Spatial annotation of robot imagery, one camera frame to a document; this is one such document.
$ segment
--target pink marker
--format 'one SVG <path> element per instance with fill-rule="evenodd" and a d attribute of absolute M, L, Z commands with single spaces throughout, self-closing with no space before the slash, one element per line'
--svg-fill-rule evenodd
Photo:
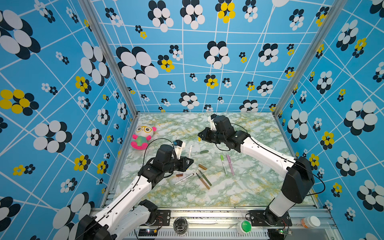
<path fill-rule="evenodd" d="M 232 175 L 234 176 L 235 173 L 233 171 L 233 167 L 232 167 L 232 163 L 231 163 L 231 158 L 229 157 L 229 155 L 227 155 L 227 159 L 228 159 L 229 167 L 231 168 Z"/>

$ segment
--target robotic arm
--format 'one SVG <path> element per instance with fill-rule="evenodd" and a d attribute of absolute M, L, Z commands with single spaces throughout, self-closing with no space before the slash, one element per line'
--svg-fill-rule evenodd
<path fill-rule="evenodd" d="M 281 192 L 265 209 L 265 222 L 275 226 L 293 205 L 302 203 L 314 184 L 309 161 L 284 155 L 257 141 L 244 131 L 233 129 L 224 115 L 208 117 L 210 127 L 206 127 L 198 136 L 214 144 L 224 143 L 229 149 L 242 152 L 263 162 L 284 178 Z"/>
<path fill-rule="evenodd" d="M 141 201 L 135 210 L 129 211 L 163 178 L 170 176 L 164 176 L 165 173 L 185 172 L 188 169 L 194 161 L 180 156 L 184 147 L 185 143 L 180 140 L 174 142 L 174 147 L 161 145 L 156 156 L 140 169 L 124 192 L 95 216 L 85 215 L 80 220 L 75 239 L 121 240 L 137 226 L 154 223 L 157 206 L 148 200 Z"/>

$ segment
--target marble tabletop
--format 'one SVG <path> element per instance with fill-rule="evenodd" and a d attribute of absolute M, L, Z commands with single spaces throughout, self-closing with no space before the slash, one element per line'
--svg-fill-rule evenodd
<path fill-rule="evenodd" d="M 143 199 L 148 199 L 158 207 L 229 207 L 229 206 L 267 206 L 279 193 L 283 184 L 274 170 L 256 159 L 238 153 L 221 151 L 212 143 L 198 141 L 197 133 L 209 127 L 207 117 L 212 113 L 148 113 L 139 114 L 137 126 L 155 126 L 157 131 L 152 140 L 166 138 L 171 141 L 180 139 L 186 143 L 182 156 L 188 156 L 192 145 L 191 158 L 195 161 L 182 177 L 163 179 Z M 243 126 L 258 141 L 286 155 L 291 155 L 279 131 L 272 113 L 224 113 L 232 123 Z M 156 155 L 161 144 L 169 144 L 166 140 L 152 143 L 145 156 L 145 162 Z M 224 144 L 218 145 L 227 149 Z M 220 155 L 224 156 L 228 175 L 224 173 Z M 226 155 L 231 157 L 235 175 L 230 172 Z M 143 163 L 144 150 L 130 147 L 122 170 L 115 198 L 133 181 Z M 198 167 L 204 165 L 207 170 Z M 175 182 L 200 169 L 211 182 L 208 190 L 197 176 L 174 185 Z M 303 205 L 314 205 L 311 197 L 306 197 Z"/>

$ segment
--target blue patterned wallpaper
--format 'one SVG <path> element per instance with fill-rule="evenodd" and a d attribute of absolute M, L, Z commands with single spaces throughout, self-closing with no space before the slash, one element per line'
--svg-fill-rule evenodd
<path fill-rule="evenodd" d="M 92 1 L 142 112 L 273 111 L 332 3 Z"/>
<path fill-rule="evenodd" d="M 0 45 L 0 239 L 74 240 L 132 115 L 77 1 L 3 1 Z"/>
<path fill-rule="evenodd" d="M 384 239 L 383 7 L 347 2 L 278 115 L 293 150 L 325 182 L 318 200 L 344 239 Z"/>

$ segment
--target pink plush toy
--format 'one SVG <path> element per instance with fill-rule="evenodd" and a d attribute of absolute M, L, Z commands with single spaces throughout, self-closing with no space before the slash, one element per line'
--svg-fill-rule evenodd
<path fill-rule="evenodd" d="M 144 150 L 148 146 L 148 141 L 151 140 L 153 133 L 156 131 L 156 127 L 140 126 L 136 129 L 136 134 L 132 137 L 134 139 L 131 142 L 131 146 L 137 150 Z"/>

